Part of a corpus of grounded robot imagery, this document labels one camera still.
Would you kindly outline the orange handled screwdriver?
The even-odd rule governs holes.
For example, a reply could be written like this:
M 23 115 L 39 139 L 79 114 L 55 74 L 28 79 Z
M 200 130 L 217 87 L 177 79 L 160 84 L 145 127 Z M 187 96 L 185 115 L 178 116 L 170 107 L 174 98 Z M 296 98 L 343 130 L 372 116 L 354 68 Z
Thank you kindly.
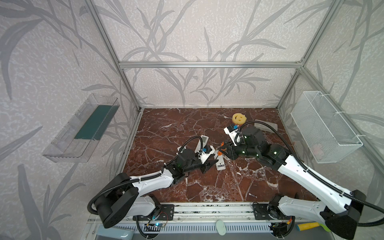
M 220 147 L 218 147 L 218 156 L 227 155 L 227 146 L 229 143 L 222 142 Z

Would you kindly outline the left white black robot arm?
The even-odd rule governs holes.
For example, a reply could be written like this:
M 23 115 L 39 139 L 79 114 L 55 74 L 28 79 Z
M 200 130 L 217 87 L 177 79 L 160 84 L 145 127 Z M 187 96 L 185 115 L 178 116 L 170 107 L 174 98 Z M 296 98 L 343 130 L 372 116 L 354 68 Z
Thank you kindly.
M 184 149 L 158 172 L 143 176 L 118 174 L 89 201 L 87 210 L 98 215 L 106 229 L 125 217 L 149 216 L 161 206 L 150 193 L 179 184 L 195 170 L 206 173 L 217 162 L 215 151 L 209 146 L 199 152 Z

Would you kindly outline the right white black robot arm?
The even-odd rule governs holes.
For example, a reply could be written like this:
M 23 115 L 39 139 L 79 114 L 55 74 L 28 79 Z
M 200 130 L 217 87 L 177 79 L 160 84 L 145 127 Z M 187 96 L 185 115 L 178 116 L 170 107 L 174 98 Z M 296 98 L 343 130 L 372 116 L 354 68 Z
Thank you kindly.
M 354 238 L 358 227 L 383 225 L 383 219 L 360 222 L 364 207 L 381 213 L 383 208 L 366 202 L 364 193 L 349 191 L 318 174 L 300 161 L 288 144 L 269 144 L 263 132 L 255 126 L 245 128 L 231 124 L 224 131 L 231 139 L 223 143 L 220 152 L 227 158 L 254 158 L 260 164 L 294 180 L 317 198 L 317 201 L 306 201 L 276 194 L 266 208 L 272 218 L 304 218 L 325 225 L 346 240 Z

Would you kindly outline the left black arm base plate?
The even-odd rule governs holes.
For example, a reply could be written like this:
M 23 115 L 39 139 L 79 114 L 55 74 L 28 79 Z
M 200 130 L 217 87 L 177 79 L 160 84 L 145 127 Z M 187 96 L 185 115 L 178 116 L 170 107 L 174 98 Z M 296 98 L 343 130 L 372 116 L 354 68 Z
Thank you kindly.
M 165 204 L 155 207 L 148 216 L 138 216 L 139 221 L 171 221 L 174 218 L 175 205 Z

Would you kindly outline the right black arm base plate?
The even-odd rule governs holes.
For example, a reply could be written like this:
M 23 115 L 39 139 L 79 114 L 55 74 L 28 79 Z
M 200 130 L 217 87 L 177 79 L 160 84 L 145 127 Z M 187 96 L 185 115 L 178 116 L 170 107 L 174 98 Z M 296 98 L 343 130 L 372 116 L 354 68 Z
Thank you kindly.
M 254 202 L 252 204 L 255 220 L 288 221 L 291 216 L 284 215 L 278 207 Z

